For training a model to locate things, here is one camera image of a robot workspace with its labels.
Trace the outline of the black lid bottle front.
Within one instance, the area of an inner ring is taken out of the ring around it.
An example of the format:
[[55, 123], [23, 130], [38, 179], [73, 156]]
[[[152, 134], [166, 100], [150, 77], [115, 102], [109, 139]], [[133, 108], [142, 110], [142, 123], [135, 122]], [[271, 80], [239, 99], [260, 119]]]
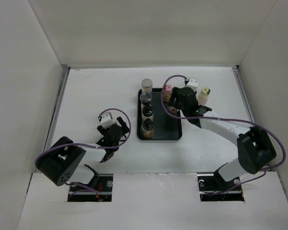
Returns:
[[151, 121], [153, 121], [154, 119], [154, 111], [153, 111], [153, 108], [150, 104], [147, 104], [145, 105], [143, 108], [142, 108], [142, 121], [144, 122], [145, 120], [147, 119], [150, 119]]

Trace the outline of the pink cap spice bottle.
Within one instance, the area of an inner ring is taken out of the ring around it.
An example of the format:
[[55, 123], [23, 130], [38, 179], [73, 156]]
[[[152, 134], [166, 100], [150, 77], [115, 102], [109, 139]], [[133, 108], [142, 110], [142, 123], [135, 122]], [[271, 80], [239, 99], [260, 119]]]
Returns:
[[172, 95], [173, 86], [170, 84], [166, 84], [163, 87], [163, 102], [168, 103], [170, 101]]

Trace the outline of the clear top pepper grinder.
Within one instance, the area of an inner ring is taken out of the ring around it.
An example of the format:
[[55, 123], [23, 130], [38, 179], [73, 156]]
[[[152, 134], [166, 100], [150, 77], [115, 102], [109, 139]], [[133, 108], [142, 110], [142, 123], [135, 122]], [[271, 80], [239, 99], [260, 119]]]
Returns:
[[152, 100], [152, 95], [150, 93], [144, 92], [140, 95], [140, 102], [144, 105], [150, 104], [151, 100]]

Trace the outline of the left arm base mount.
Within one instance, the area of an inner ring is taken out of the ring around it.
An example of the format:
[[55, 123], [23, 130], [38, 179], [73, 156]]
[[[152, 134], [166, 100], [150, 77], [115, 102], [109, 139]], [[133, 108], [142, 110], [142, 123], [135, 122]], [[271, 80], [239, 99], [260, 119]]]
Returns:
[[76, 176], [84, 174], [87, 171], [89, 181], [87, 183], [68, 182], [69, 188], [68, 202], [111, 202], [113, 190], [113, 174], [100, 174], [91, 166], [85, 164], [83, 172], [77, 171]]

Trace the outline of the yellow cap spice bottle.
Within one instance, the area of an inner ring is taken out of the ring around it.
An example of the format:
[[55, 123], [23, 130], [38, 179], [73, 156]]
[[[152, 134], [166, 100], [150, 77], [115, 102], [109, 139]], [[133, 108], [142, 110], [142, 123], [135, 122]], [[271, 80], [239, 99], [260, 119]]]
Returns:
[[210, 91], [211, 90], [208, 87], [203, 87], [201, 89], [201, 91], [199, 92], [197, 96], [197, 101], [199, 105], [206, 105], [208, 98], [209, 98]]

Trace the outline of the white lid sauce jar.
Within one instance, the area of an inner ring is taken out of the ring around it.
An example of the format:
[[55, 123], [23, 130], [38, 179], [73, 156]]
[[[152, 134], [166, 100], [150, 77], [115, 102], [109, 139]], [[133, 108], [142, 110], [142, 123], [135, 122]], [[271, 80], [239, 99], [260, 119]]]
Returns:
[[170, 108], [170, 111], [171, 111], [172, 113], [178, 113], [180, 110], [177, 109], [177, 108], [175, 108], [175, 107], [171, 107], [171, 108]]

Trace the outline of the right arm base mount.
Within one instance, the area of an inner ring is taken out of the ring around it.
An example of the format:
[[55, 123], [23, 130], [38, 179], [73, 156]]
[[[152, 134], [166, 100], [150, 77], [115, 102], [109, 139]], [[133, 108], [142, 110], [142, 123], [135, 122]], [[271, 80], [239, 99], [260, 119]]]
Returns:
[[213, 173], [198, 173], [197, 180], [202, 202], [244, 201], [239, 177], [223, 182]]

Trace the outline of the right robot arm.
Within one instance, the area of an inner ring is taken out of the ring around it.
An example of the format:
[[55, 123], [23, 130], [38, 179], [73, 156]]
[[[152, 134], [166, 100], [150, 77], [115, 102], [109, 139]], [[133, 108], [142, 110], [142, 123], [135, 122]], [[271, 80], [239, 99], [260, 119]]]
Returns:
[[236, 177], [256, 174], [276, 157], [273, 144], [262, 127], [244, 126], [239, 120], [221, 118], [211, 108], [199, 105], [196, 92], [189, 87], [174, 87], [168, 105], [181, 110], [189, 123], [211, 131], [237, 147], [237, 158], [214, 172], [213, 184], [217, 189], [225, 189]]

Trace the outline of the black lid bottle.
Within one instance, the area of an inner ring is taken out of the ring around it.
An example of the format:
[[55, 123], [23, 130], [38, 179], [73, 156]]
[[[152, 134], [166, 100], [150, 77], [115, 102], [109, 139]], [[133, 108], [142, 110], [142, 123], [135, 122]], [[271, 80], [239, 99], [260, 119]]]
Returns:
[[153, 111], [153, 108], [150, 104], [147, 104], [145, 105], [143, 108], [142, 108], [142, 121], [144, 122], [145, 120], [147, 119], [150, 119], [151, 121], [153, 121], [154, 119], [154, 111]]
[[150, 118], [142, 122], [142, 135], [144, 138], [152, 138], [154, 136], [154, 123]]

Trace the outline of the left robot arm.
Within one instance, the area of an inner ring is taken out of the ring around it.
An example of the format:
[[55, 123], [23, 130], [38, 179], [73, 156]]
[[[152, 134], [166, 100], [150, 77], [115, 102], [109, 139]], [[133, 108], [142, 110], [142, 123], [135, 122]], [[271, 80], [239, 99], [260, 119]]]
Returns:
[[102, 138], [93, 145], [75, 143], [70, 138], [61, 137], [50, 149], [39, 155], [35, 160], [35, 167], [42, 172], [56, 186], [68, 182], [86, 154], [85, 148], [98, 150], [102, 155], [97, 161], [104, 163], [114, 156], [119, 147], [127, 141], [131, 132], [131, 123], [122, 117], [114, 121], [110, 114], [102, 115], [97, 126]]

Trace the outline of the silver lid grain bottle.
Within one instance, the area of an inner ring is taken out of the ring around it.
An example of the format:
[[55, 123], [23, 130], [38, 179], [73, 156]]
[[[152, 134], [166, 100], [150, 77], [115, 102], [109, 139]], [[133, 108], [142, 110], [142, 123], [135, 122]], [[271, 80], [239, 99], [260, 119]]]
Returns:
[[151, 79], [148, 79], [148, 78], [143, 79], [141, 85], [142, 85], [142, 89], [141, 89], [142, 93], [149, 93], [149, 94], [152, 93], [153, 82]]

